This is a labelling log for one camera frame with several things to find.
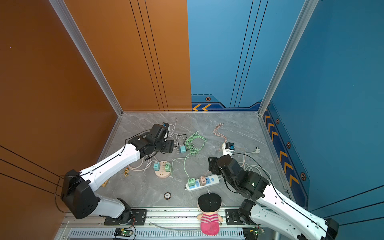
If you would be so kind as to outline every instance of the round coaster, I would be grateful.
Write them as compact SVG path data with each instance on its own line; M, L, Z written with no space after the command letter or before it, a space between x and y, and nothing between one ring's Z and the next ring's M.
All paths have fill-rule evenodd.
M172 195L171 195L170 192L166 192L166 193L164 193L164 198L165 198L166 200L170 199L171 196L172 196Z

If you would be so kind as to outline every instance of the white power plug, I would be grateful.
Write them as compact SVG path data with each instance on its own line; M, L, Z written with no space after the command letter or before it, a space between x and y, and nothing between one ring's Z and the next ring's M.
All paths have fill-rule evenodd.
M260 148L259 147L256 147L255 151L254 152L247 152L246 154L250 154L250 153L260 153Z

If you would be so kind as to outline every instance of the black doll hair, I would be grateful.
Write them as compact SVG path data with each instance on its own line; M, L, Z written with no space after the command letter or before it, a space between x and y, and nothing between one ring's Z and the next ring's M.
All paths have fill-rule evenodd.
M203 212L216 212L221 207L221 197L216 193L201 195L197 203Z

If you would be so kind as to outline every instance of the ventilation grille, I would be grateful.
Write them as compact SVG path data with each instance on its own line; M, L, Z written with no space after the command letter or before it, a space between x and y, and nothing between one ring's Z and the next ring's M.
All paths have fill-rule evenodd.
M72 228L70 238L107 238L113 237L114 228Z
M221 229L216 236L208 236L202 233L200 230L190 231L173 231L158 228L136 228L137 235L135 240L140 239L194 239L202 237L220 238L220 239L244 239L242 228L224 228ZM72 228L69 234L69 238L103 238L113 239L115 228Z
M211 237L211 238L228 238L240 239L243 237L243 230L241 228L230 228L220 230L216 236L208 236L202 233L200 230L191 230L191 231L172 231L172 230L163 230L163 229L144 229L137 230L136 239L147 239L147 238L167 238L167 239L191 239L191 238L201 238L201 237Z

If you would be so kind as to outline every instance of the small toy figure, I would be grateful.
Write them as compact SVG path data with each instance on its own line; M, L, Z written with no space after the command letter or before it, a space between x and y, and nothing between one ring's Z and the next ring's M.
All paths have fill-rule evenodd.
M223 222L223 218L217 214L221 207L221 197L215 193L201 195L197 206L203 212L197 216L201 220L201 231L210 236L217 235L220 230L219 222Z

